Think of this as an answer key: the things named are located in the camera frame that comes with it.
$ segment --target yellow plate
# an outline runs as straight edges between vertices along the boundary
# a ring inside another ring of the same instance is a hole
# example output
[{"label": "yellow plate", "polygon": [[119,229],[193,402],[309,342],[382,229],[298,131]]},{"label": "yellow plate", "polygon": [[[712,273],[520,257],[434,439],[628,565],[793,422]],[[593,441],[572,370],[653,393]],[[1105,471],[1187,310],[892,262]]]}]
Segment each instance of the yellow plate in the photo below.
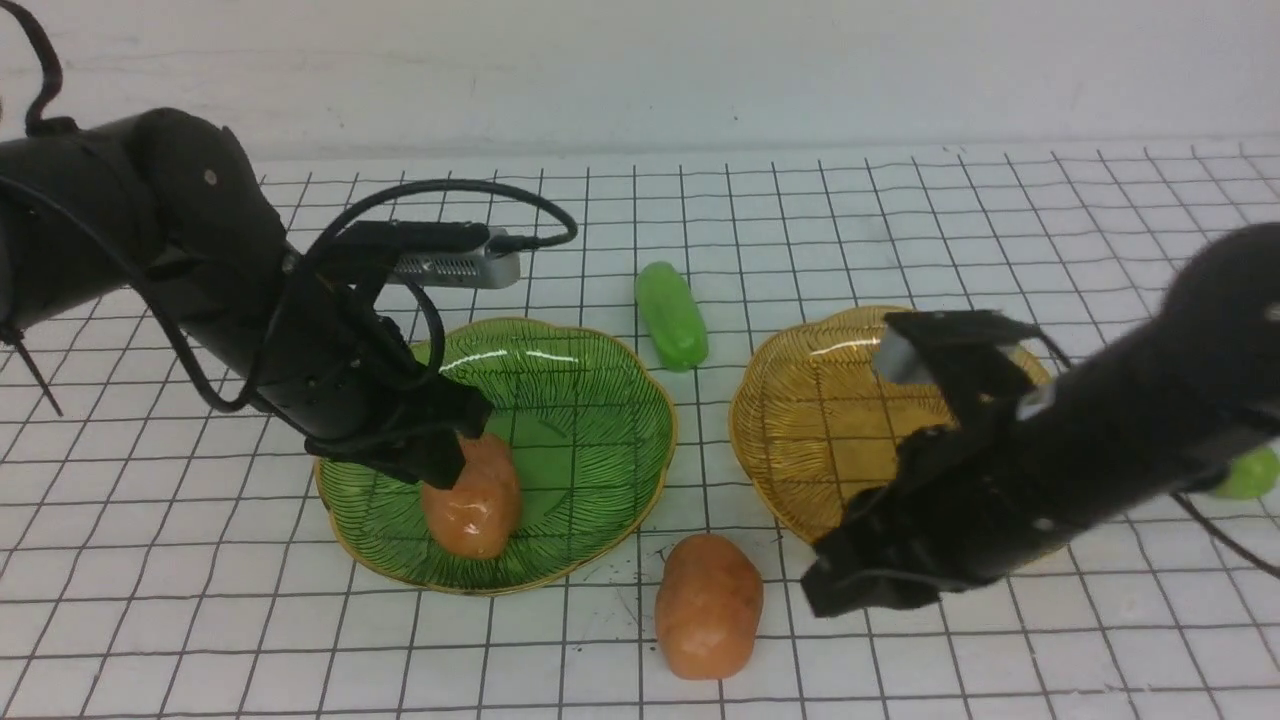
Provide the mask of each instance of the yellow plate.
[{"label": "yellow plate", "polygon": [[[882,383],[872,357],[884,314],[867,306],[796,325],[751,357],[730,406],[730,441],[760,498],[805,542],[840,524],[858,492],[897,473],[897,442],[955,419],[933,386]],[[1014,361],[1037,384],[1043,365],[1019,348]]]}]

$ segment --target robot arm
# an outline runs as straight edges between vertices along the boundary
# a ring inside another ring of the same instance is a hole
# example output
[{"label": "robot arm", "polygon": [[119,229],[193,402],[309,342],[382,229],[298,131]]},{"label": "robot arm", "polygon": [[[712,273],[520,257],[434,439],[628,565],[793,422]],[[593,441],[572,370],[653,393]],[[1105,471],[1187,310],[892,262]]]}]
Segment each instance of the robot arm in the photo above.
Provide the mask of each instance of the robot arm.
[{"label": "robot arm", "polygon": [[1216,484],[1280,436],[1276,268],[1280,224],[1229,233],[1183,268],[1156,318],[1041,388],[998,350],[1034,327],[890,315],[877,372],[937,384],[957,424],[906,438],[897,478],[852,498],[815,543],[801,579],[814,612],[928,605],[1142,502]]},{"label": "robot arm", "polygon": [[[60,87],[58,59],[29,13],[8,0],[0,9],[20,19],[45,69],[27,137],[0,143],[0,340],[22,351],[27,328],[128,284],[216,410],[252,405],[306,436],[308,452],[452,487],[456,433],[479,436],[490,406],[438,373],[443,325],[419,286],[511,284],[517,252],[572,240],[573,219],[520,188],[426,181],[356,202],[300,254],[229,129],[172,109],[92,129],[42,118]],[[532,204],[567,232],[543,241],[480,224],[355,222],[380,202],[444,190]],[[374,313],[388,278],[422,306],[429,357]],[[218,396],[184,336],[246,379],[237,398]]]}]

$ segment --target orange potato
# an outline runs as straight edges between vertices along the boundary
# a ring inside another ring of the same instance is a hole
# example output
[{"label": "orange potato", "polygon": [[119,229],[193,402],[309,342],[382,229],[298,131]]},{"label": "orange potato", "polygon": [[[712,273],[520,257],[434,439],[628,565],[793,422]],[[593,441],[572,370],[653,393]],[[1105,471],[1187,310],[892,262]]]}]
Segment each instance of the orange potato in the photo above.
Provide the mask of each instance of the orange potato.
[{"label": "orange potato", "polygon": [[764,610],[764,580],[746,555],[716,534],[671,551],[654,621],[667,665],[686,680],[722,680],[751,659]]},{"label": "orange potato", "polygon": [[426,529],[445,551],[492,560],[520,527],[524,501],[511,447],[498,436],[458,438],[466,465],[453,489],[422,486]]}]

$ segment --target green glass bowl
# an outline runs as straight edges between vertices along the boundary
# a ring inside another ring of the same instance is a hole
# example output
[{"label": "green glass bowl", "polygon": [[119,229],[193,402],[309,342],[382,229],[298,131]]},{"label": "green glass bowl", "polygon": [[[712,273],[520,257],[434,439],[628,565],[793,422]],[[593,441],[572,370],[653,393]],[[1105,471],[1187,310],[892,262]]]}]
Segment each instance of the green glass bowl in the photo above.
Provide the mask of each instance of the green glass bowl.
[{"label": "green glass bowl", "polygon": [[[425,360],[429,348],[413,348]],[[445,552],[426,529],[420,486],[319,460],[334,534],[375,573],[417,587],[502,594],[550,583],[608,552],[653,509],[676,448],[676,410],[635,352],[596,331],[525,318],[449,333],[442,373],[494,405],[511,443],[520,528],[493,560]]]}]

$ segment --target white grid mat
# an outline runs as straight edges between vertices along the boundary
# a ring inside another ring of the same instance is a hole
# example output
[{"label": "white grid mat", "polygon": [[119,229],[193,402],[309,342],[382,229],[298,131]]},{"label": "white grid mat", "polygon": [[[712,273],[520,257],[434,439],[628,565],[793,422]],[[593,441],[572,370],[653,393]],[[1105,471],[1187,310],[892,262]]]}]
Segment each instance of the white grid mat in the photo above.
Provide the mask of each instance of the white grid mat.
[{"label": "white grid mat", "polygon": [[[0,370],[4,717],[1275,717],[1280,585],[1171,502],[941,606],[819,621],[796,582],[810,553],[756,500],[726,423],[753,347],[854,304],[996,307],[1073,356],[1096,351],[1207,238],[1280,219],[1280,143],[259,170],[300,247],[353,197],[449,172],[540,191],[582,222],[513,288],[433,293],[449,327],[585,324],[657,366],[631,278],[659,259],[687,270],[712,355],[655,370],[681,420],[669,487],[636,536],[552,587],[406,589],[333,542],[301,439],[261,415],[211,416],[138,299],[111,295],[29,333],[65,418],[12,354]],[[515,204],[444,200],[371,217],[535,229]],[[425,332],[407,293],[383,305]],[[1280,561],[1280,497],[1201,505]],[[685,683],[654,646],[658,555],[705,529],[759,566],[765,611],[746,670]]]}]

